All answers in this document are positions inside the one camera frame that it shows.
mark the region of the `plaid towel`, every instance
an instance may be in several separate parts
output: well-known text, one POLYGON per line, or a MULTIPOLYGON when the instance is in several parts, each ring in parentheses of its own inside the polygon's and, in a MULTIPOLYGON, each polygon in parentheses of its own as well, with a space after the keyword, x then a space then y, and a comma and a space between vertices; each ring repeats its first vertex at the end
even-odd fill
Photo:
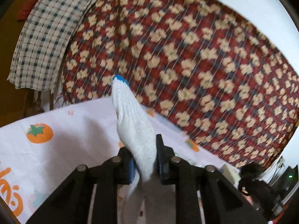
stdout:
POLYGON ((39 0, 22 29, 8 80, 16 89, 54 91, 71 35, 96 0, 39 0))

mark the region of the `red cloth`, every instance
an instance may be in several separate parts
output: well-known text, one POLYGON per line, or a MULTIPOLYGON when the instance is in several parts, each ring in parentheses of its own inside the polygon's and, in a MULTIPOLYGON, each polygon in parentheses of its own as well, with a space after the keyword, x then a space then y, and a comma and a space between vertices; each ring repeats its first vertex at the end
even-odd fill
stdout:
POLYGON ((68 103, 107 96, 113 75, 138 101, 223 160, 269 166, 297 121, 298 75, 253 25, 216 0, 98 0, 70 43, 68 103))
POLYGON ((17 14, 17 21, 18 22, 25 22, 28 18, 31 10, 35 6, 35 4, 38 2, 38 0, 29 0, 18 12, 17 14))

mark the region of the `green leaf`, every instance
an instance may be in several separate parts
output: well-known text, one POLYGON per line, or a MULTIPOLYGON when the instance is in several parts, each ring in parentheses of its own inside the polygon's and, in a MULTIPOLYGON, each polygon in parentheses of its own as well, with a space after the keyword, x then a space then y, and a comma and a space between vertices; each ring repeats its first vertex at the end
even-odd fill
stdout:
POLYGON ((42 129, 44 128, 43 126, 34 126, 34 125, 30 125, 31 130, 27 133, 27 134, 32 134, 34 136, 37 136, 37 134, 43 134, 42 129))

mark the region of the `orange fruit print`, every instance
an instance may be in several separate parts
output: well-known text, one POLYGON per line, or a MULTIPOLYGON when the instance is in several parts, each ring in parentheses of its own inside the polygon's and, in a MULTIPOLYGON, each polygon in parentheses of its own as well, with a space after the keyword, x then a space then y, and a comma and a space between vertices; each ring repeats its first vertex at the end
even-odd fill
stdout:
POLYGON ((32 143, 45 143, 53 138, 53 130, 46 124, 30 125, 27 138, 32 143))

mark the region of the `white sock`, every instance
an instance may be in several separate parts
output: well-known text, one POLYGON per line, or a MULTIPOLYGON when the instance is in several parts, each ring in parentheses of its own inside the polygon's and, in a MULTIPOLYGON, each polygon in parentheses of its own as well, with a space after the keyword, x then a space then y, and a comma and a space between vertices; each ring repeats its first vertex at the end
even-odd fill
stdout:
POLYGON ((124 200, 122 224, 136 223, 143 198, 148 224, 175 224, 175 195, 170 186, 160 183, 157 173, 154 129, 121 76, 114 77, 112 100, 119 138, 132 153, 137 167, 124 200))

